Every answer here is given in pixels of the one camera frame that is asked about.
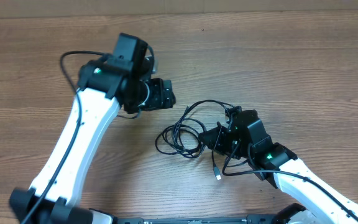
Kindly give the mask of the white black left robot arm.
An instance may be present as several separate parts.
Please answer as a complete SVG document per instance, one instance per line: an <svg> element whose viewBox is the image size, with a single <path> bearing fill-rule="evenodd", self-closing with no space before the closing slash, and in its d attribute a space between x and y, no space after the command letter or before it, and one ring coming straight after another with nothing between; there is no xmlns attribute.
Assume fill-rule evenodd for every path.
<svg viewBox="0 0 358 224"><path fill-rule="evenodd" d="M15 189L9 204L21 223L114 223L105 212L79 207L90 164L111 122L124 110L171 108L172 83L154 78L154 52L144 40L120 34L110 54L94 52L79 71L68 121L44 168L27 190Z"/></svg>

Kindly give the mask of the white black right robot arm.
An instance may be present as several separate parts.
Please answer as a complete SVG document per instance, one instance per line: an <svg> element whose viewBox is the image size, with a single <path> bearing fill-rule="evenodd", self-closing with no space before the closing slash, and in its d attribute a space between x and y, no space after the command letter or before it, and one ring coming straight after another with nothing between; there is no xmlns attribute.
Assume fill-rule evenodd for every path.
<svg viewBox="0 0 358 224"><path fill-rule="evenodd" d="M273 142L255 110L230 110L228 126L218 124L199 135L209 149L229 160L244 158L248 173L267 180L304 206L318 223L358 223L358 204L315 175L291 150Z"/></svg>

